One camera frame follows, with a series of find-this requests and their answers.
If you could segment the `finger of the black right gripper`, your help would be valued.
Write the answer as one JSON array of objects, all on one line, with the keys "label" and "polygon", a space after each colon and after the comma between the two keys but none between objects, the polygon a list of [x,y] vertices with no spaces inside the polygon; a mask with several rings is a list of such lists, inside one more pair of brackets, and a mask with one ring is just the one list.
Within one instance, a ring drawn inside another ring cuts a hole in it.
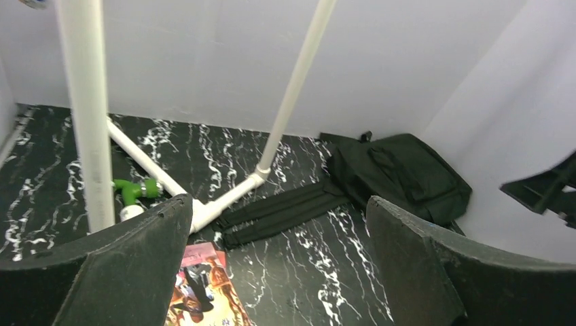
[{"label": "finger of the black right gripper", "polygon": [[540,215],[552,211],[575,228],[575,153],[542,173],[504,183],[500,190],[528,210]]}]

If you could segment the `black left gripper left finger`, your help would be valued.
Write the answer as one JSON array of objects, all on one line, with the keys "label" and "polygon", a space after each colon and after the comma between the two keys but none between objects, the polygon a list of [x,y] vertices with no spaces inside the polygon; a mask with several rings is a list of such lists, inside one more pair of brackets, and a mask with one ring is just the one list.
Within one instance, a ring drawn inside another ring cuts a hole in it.
[{"label": "black left gripper left finger", "polygon": [[190,234],[181,194],[127,221],[1,262],[2,325],[162,325]]}]

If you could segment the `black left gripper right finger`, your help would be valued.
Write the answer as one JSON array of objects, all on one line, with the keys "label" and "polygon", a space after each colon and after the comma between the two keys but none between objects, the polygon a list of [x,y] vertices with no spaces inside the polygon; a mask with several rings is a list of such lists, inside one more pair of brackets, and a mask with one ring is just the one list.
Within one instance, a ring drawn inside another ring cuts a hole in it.
[{"label": "black left gripper right finger", "polygon": [[367,227],[396,325],[574,325],[575,265],[500,250],[374,196]]}]

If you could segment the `black student backpack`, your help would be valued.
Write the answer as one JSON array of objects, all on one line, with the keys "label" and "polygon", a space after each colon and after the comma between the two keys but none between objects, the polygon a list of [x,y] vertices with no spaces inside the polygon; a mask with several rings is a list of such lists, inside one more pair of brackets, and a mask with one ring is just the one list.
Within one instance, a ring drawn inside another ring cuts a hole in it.
[{"label": "black student backpack", "polygon": [[344,204],[365,210],[373,196],[444,227],[467,212],[471,186],[413,134],[373,140],[370,132],[358,139],[322,133],[320,139],[333,146],[328,176],[222,214],[214,229],[224,248],[276,236]]}]

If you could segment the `pink comic book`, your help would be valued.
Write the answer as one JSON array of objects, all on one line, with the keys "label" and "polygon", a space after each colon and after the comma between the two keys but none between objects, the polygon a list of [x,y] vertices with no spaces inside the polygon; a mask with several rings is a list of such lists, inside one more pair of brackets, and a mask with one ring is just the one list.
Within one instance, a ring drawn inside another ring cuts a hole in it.
[{"label": "pink comic book", "polygon": [[164,324],[251,324],[226,272],[226,254],[216,250],[213,243],[186,246]]}]

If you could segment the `green pipe valve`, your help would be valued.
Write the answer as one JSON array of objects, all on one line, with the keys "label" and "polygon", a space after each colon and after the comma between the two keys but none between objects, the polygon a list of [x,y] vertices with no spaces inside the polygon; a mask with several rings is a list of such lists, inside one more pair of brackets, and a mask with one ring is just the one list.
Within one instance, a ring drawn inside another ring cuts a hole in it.
[{"label": "green pipe valve", "polygon": [[164,192],[164,187],[156,179],[144,179],[141,183],[133,183],[124,179],[113,179],[112,187],[119,192],[124,206],[132,206],[139,198],[158,198]]}]

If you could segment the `white PVC pipe frame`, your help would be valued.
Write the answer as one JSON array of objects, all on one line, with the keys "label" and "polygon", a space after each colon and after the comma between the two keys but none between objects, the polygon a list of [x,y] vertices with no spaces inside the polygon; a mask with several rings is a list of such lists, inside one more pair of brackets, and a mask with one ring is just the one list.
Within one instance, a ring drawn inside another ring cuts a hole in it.
[{"label": "white PVC pipe frame", "polygon": [[[84,178],[84,197],[91,232],[115,225],[110,142],[115,141],[138,165],[162,184],[170,195],[186,191],[149,158],[109,119],[101,1],[55,1],[60,43],[74,123],[75,144]],[[280,140],[336,6],[319,1],[293,68],[274,125],[255,170],[218,199],[193,201],[191,233],[199,232],[224,209],[263,185],[271,171]]]}]

